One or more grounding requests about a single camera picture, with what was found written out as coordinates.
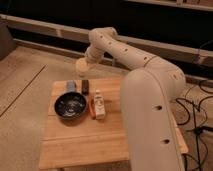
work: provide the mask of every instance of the wall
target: wall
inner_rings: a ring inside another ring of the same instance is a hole
[[[213,12],[124,0],[11,0],[7,8],[8,3],[0,0],[1,13],[87,29],[113,26],[122,35],[176,45],[198,48],[213,39]]]

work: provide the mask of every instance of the table top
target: table top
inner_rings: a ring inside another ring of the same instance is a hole
[[[128,146],[120,111],[122,78],[91,79],[90,93],[99,89],[105,100],[106,118],[92,120],[89,111],[72,121],[62,121],[54,111],[56,99],[66,92],[67,81],[55,82],[46,121],[40,154],[40,169],[54,169],[129,159]],[[77,91],[81,81],[75,80]],[[176,133],[181,153],[188,147],[177,125]]]

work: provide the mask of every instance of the black cable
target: black cable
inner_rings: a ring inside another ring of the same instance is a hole
[[[209,81],[209,80],[210,80],[210,79],[200,81],[200,82],[199,82],[199,88],[200,88],[203,92],[205,92],[205,93],[213,94],[213,91],[208,91],[208,90],[206,90],[206,89],[203,88],[203,83],[205,83],[205,82],[207,82],[207,81]]]
[[[192,101],[192,110],[193,110],[193,120],[194,120],[194,128],[196,129],[197,128],[197,120],[196,120],[196,116],[195,116],[195,107],[194,107],[194,102]],[[197,149],[197,158],[198,158],[198,168],[199,168],[199,171],[202,171],[202,166],[201,166],[201,162],[200,162],[200,149],[199,149],[199,142],[198,142],[198,136],[196,134],[196,137],[195,137],[195,140],[196,140],[196,149]]]
[[[185,171],[187,171],[187,169],[188,169],[187,156],[186,156],[186,154],[183,154],[182,156],[183,156],[183,159],[184,159],[184,169],[185,169]]]
[[[204,145],[204,147],[205,147],[205,151],[206,151],[206,153],[205,153],[205,156],[203,157],[203,160],[201,161],[201,163],[200,163],[200,166],[202,167],[203,165],[204,165],[204,163],[205,163],[205,161],[206,161],[206,159],[207,159],[207,156],[208,156],[208,147],[207,147],[207,145],[206,145],[206,143],[202,140],[202,138],[200,137],[200,136],[198,136],[198,139],[200,140],[200,142]],[[197,161],[197,159],[195,159],[195,157],[193,157],[192,155],[190,155],[190,154],[185,154],[186,155],[186,157],[190,157],[194,162],[196,162],[196,164],[198,164],[198,161]],[[193,169],[187,169],[187,171],[196,171],[196,170],[198,170],[199,169],[199,167],[200,166],[197,166],[197,167],[195,167],[195,168],[193,168]]]
[[[184,108],[184,110],[186,111],[188,117],[187,117],[187,119],[184,122],[177,123],[177,125],[186,125],[187,123],[189,123],[189,121],[191,119],[191,115],[190,115],[190,112],[187,109],[187,107],[183,103],[181,103],[180,100],[186,100],[186,99],[177,98],[175,101]]]
[[[190,93],[190,91],[195,88],[197,85],[193,85],[192,87],[190,87],[187,91],[186,91],[186,94],[184,95],[184,98],[187,99],[187,95]]]
[[[200,100],[200,102],[198,103],[198,106],[197,106],[197,109],[198,109],[199,112],[200,112],[200,109],[201,109],[201,104],[202,104],[205,100],[211,99],[211,98],[213,98],[213,96],[207,96],[207,97],[204,97],[203,99]]]

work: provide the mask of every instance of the small bottle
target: small bottle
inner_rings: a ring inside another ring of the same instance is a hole
[[[106,111],[104,107],[104,98],[100,90],[95,91],[94,106],[95,106],[96,119],[104,119]]]

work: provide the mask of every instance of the cable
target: cable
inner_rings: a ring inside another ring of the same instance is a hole
[[[211,99],[211,98],[213,98],[213,96],[207,96],[207,97],[204,97],[203,99],[200,100],[200,102],[198,103],[198,106],[197,106],[197,109],[198,109],[199,112],[200,112],[200,109],[201,109],[201,104],[202,104],[205,100]]]
[[[193,110],[193,120],[194,120],[194,128],[197,128],[197,120],[196,120],[196,116],[195,116],[195,107],[194,107],[194,102],[192,101],[192,110]],[[199,142],[198,142],[198,136],[196,134],[196,149],[197,149],[197,158],[198,158],[198,168],[199,168],[199,171],[202,171],[202,166],[201,166],[201,162],[200,162],[200,149],[199,149]]]
[[[203,92],[205,92],[205,93],[213,94],[213,91],[208,91],[208,90],[206,90],[206,89],[203,88],[203,83],[205,83],[205,82],[207,82],[207,81],[209,81],[209,80],[210,80],[210,79],[200,81],[200,82],[199,82],[199,88],[200,88]]]
[[[186,107],[183,103],[181,103],[180,100],[185,100],[185,101],[186,101],[186,99],[177,98],[175,101],[176,101],[179,105],[181,105],[181,106],[184,108],[184,110],[186,111],[188,117],[187,117],[187,119],[186,119],[184,122],[182,122],[182,123],[177,123],[177,125],[186,125],[187,123],[189,123],[189,121],[190,121],[190,119],[191,119],[191,116],[190,116],[190,112],[189,112],[189,110],[187,109],[187,107]]]
[[[187,91],[186,91],[186,94],[184,95],[184,98],[186,99],[187,98],[187,95],[189,94],[189,92],[193,89],[193,88],[195,88],[197,85],[195,84],[195,85],[193,85],[192,87],[190,87]]]

